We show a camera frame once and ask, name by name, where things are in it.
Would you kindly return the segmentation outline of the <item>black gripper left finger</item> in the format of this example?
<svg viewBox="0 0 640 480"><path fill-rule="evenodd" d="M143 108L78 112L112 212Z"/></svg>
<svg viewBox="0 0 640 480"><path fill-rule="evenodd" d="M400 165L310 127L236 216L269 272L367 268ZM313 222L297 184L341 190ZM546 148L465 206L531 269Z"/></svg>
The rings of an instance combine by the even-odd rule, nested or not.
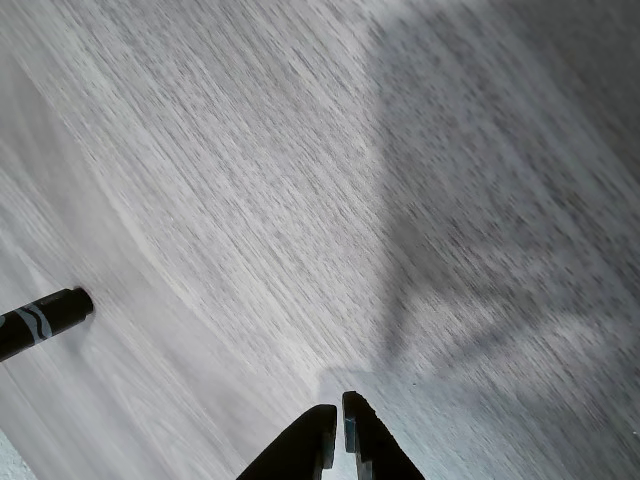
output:
<svg viewBox="0 0 640 480"><path fill-rule="evenodd" d="M238 480L322 478L333 466L337 407L318 404L301 414L237 477Z"/></svg>

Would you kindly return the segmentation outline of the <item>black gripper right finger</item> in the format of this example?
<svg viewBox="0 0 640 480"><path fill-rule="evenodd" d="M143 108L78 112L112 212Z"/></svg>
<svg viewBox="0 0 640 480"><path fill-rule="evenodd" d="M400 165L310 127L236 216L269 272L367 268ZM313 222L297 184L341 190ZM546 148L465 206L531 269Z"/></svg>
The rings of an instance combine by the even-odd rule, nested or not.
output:
<svg viewBox="0 0 640 480"><path fill-rule="evenodd" d="M359 480L424 479L362 395L344 392L342 407L345 449L355 456Z"/></svg>

